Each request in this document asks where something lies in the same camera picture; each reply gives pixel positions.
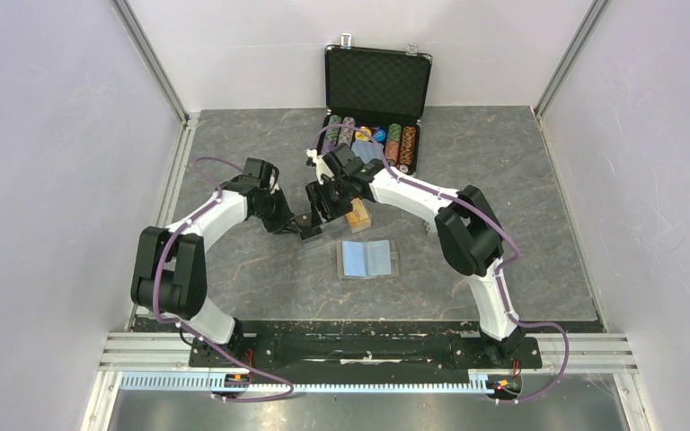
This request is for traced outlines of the orange card box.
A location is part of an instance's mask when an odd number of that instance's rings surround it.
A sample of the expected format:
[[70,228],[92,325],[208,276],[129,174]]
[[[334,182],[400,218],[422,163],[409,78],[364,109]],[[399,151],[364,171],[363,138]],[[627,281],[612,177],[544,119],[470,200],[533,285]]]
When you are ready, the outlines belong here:
[[363,232],[372,226],[372,218],[361,198],[351,201],[352,209],[345,215],[346,223],[352,233]]

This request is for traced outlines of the beige card holder wallet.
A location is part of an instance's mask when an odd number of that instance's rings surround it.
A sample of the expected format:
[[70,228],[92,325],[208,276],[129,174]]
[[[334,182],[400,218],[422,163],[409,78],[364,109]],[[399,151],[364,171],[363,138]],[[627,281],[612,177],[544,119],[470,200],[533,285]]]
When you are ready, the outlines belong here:
[[400,275],[399,254],[394,240],[340,241],[336,255],[340,279],[366,280]]

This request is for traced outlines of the black card box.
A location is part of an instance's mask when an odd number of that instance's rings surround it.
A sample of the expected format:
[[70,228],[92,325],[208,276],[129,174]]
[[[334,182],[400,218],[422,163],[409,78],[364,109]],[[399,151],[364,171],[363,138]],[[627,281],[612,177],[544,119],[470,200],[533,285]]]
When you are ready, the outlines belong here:
[[322,222],[317,215],[298,215],[294,222],[299,241],[304,248],[315,247],[323,242]]

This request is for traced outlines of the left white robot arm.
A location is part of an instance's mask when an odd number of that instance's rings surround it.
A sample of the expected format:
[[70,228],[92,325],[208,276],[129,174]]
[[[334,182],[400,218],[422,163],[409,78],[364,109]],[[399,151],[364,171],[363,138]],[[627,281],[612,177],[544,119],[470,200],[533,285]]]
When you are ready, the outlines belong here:
[[294,215],[279,186],[279,169],[249,158],[239,175],[216,185],[200,207],[166,227],[139,235],[130,297],[160,322],[180,323],[213,342],[223,365],[245,357],[239,321],[208,299],[207,252],[231,228],[250,217],[268,233],[295,233]]

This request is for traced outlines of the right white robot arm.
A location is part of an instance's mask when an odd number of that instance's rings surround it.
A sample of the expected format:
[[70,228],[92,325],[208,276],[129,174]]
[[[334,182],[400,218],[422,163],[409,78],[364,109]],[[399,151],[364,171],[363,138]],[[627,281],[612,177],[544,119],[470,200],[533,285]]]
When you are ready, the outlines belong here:
[[485,359],[505,366],[518,356],[525,332],[501,267],[507,237],[479,189],[416,180],[381,161],[365,163],[345,145],[325,155],[309,149],[306,157],[316,179],[305,187],[311,206],[301,224],[305,233],[318,234],[323,224],[351,212],[356,198],[417,216],[438,237],[446,263],[466,277],[480,315]]

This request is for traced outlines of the black poker chip case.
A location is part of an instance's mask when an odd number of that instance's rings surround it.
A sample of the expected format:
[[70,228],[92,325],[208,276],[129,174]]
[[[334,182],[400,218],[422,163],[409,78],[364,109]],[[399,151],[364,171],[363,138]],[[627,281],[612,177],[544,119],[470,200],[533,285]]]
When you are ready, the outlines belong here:
[[414,175],[432,56],[413,45],[399,51],[349,41],[344,34],[324,51],[326,129],[313,148],[323,156],[347,145],[365,163],[384,157]]

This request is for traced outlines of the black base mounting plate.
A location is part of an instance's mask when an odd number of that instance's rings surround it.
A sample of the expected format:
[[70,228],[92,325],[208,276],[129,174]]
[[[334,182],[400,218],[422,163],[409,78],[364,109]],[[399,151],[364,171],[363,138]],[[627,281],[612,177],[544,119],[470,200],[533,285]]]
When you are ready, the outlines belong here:
[[477,321],[242,321],[227,350],[245,365],[296,385],[462,383],[470,370],[542,367],[535,338],[484,336]]

